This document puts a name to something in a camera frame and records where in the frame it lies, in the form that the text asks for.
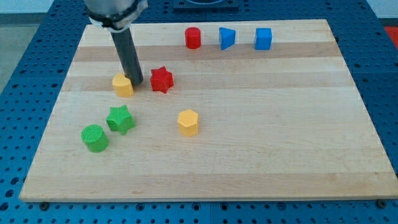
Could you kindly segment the grey robot arm end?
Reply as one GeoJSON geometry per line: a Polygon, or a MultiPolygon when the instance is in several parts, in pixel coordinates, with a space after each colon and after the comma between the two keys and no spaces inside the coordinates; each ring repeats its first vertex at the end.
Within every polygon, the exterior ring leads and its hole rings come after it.
{"type": "Polygon", "coordinates": [[[84,0],[90,22],[113,33],[128,29],[148,8],[147,0],[84,0]]]}

